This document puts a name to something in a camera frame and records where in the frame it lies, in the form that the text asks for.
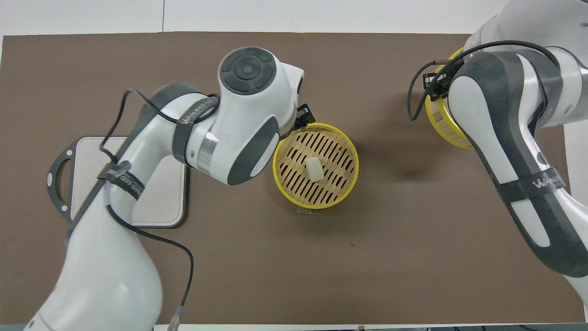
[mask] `black strap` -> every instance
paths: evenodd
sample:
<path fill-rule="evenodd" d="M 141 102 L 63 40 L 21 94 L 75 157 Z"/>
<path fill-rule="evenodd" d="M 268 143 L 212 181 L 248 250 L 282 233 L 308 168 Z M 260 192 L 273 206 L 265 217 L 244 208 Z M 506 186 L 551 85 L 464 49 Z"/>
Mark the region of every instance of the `black strap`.
<path fill-rule="evenodd" d="M 219 99 L 215 97 L 208 97 L 200 99 L 195 102 L 186 112 L 177 120 L 176 130 L 173 132 L 172 152 L 176 160 L 193 168 L 186 161 L 186 147 L 188 146 L 188 139 L 192 134 L 192 127 L 195 123 L 201 122 L 212 115 L 212 111 L 219 104 Z"/>
<path fill-rule="evenodd" d="M 565 187 L 555 168 L 549 168 L 526 178 L 521 178 L 496 187 L 505 204 L 542 196 Z"/>
<path fill-rule="evenodd" d="M 126 161 L 121 162 L 119 165 L 107 163 L 98 175 L 98 178 L 108 180 L 132 195 L 135 200 L 139 200 L 141 193 L 145 189 L 145 185 L 131 174 L 128 168 L 128 162 Z"/>

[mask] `black button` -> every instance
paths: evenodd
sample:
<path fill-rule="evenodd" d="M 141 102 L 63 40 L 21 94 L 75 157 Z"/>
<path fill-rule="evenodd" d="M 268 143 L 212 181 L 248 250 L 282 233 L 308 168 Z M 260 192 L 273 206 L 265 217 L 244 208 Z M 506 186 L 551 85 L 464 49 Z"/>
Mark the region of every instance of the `black button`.
<path fill-rule="evenodd" d="M 245 56 L 235 63 L 235 75 L 242 80 L 252 80 L 259 76 L 262 70 L 262 63 L 252 56 Z"/>
<path fill-rule="evenodd" d="M 222 72 L 227 72 L 227 71 L 231 70 L 233 68 L 233 64 L 235 63 L 235 61 L 237 61 L 237 59 L 239 59 L 241 57 L 241 55 L 242 55 L 241 51 L 233 52 L 233 54 L 226 57 L 226 59 L 224 60 L 224 62 L 220 66 L 220 70 Z"/>
<path fill-rule="evenodd" d="M 247 83 L 246 81 L 239 80 L 233 75 L 225 76 L 223 81 L 226 83 L 226 85 L 230 86 L 231 88 L 237 91 L 249 92 L 249 83 Z"/>
<path fill-rule="evenodd" d="M 273 61 L 273 55 L 270 52 L 264 51 L 261 48 L 252 47 L 248 48 L 245 52 L 249 55 L 258 57 L 263 62 Z"/>
<path fill-rule="evenodd" d="M 261 75 L 259 75 L 259 77 L 253 81 L 255 88 L 262 90 L 263 88 L 267 87 L 273 81 L 275 75 L 276 67 L 265 65 Z"/>

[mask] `steamer basket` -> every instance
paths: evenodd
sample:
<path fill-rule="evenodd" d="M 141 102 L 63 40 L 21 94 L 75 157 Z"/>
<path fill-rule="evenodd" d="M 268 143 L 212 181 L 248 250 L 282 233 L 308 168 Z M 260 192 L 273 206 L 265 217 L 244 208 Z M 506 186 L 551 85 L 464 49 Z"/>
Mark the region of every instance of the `steamer basket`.
<path fill-rule="evenodd" d="M 306 160 L 318 157 L 324 179 L 310 181 Z M 324 123 L 309 124 L 282 140 L 273 155 L 273 178 L 291 202 L 322 209 L 341 202 L 358 179 L 358 153 L 341 130 Z"/>
<path fill-rule="evenodd" d="M 463 48 L 453 53 L 449 59 L 453 59 L 457 56 L 462 49 Z M 435 72 L 439 72 L 441 68 L 443 68 L 442 65 L 440 65 Z M 425 108 L 427 109 L 427 116 L 429 117 L 431 125 L 433 125 L 433 128 L 435 128 L 441 137 L 457 147 L 467 150 L 473 149 L 472 143 L 470 143 L 463 131 L 461 131 L 451 118 L 449 107 L 447 106 L 447 99 L 439 98 L 436 101 L 431 102 L 431 97 L 427 96 L 427 99 L 425 100 Z"/>

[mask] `brown surface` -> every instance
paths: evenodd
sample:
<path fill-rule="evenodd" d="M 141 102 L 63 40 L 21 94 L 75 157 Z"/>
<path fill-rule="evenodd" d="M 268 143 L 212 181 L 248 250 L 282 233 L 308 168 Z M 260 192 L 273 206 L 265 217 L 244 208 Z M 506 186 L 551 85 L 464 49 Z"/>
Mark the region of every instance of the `brown surface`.
<path fill-rule="evenodd" d="M 278 191 L 269 167 L 227 187 L 192 171 L 189 212 L 152 230 L 195 254 L 185 323 L 580 322 L 580 299 L 527 248 L 476 153 L 409 121 L 408 82 L 465 35 L 158 34 L 5 37 L 0 72 L 0 323 L 25 323 L 55 284 L 68 225 L 47 196 L 53 159 L 105 134 L 123 91 L 186 81 L 218 92 L 230 50 L 257 45 L 304 68 L 300 100 L 345 132 L 361 163 L 340 204 L 311 216 Z M 120 130 L 138 113 L 129 104 Z M 544 133 L 564 170 L 563 130 Z M 188 264 L 143 241 L 162 276 L 167 323 Z"/>

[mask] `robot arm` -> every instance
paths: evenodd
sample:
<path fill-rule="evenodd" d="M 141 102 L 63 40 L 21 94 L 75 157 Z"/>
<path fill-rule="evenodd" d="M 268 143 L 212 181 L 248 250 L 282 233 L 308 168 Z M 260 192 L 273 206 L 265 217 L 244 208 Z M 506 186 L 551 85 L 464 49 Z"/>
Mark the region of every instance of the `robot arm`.
<path fill-rule="evenodd" d="M 220 104 L 185 83 L 157 91 L 76 216 L 57 284 L 27 330 L 151 330 L 162 287 L 130 220 L 159 161 L 174 155 L 229 185 L 255 177 L 296 119 L 303 71 L 260 48 L 242 48 L 218 71 Z"/>
<path fill-rule="evenodd" d="M 537 52 L 493 47 L 474 53 L 449 88 L 449 111 L 466 134 L 524 239 L 588 304 L 588 208 L 563 189 L 532 129 L 588 118 L 588 3 L 512 1 L 466 43 L 521 39 Z"/>

